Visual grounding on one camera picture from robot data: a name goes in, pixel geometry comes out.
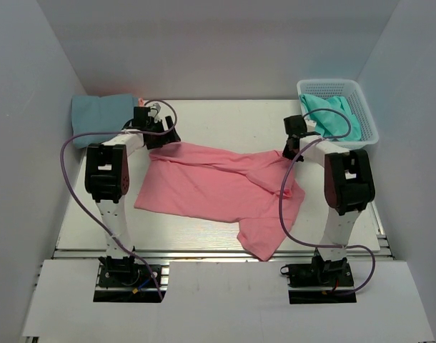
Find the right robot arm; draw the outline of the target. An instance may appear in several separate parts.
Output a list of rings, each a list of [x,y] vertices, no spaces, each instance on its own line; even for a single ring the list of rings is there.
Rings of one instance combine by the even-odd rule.
[[[283,232],[293,242],[315,249],[310,273],[317,278],[343,273],[347,266],[347,248],[357,218],[375,198],[375,185],[370,160],[364,149],[350,150],[336,145],[321,135],[308,131],[304,117],[284,119],[288,136],[282,156],[290,159],[282,180],[283,192],[287,177],[297,161],[308,158],[324,170],[324,198],[329,206],[324,233],[319,244],[294,238],[285,225],[282,198],[279,198],[279,221]]]

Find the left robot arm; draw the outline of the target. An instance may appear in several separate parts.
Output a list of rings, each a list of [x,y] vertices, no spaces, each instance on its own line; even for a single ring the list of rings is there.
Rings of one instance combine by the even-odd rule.
[[[133,119],[123,132],[108,141],[90,144],[86,149],[85,189],[91,194],[106,227],[106,258],[103,262],[131,264],[132,244],[125,214],[124,197],[129,191],[129,156],[143,147],[148,150],[180,142],[175,116],[161,119],[161,106],[134,107]]]

